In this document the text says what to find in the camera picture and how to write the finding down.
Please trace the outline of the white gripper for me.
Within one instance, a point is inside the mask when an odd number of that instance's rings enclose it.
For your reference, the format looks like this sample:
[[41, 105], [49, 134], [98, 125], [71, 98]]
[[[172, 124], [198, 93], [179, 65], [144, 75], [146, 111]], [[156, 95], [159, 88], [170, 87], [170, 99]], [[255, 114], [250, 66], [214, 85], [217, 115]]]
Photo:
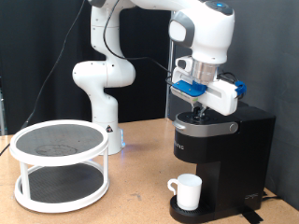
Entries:
[[178, 98], [194, 105], [192, 119], [201, 119], [209, 107], [223, 116], [236, 111], [236, 85], [217, 78], [218, 65], [196, 61], [191, 56], [176, 59], [172, 74], [171, 92]]

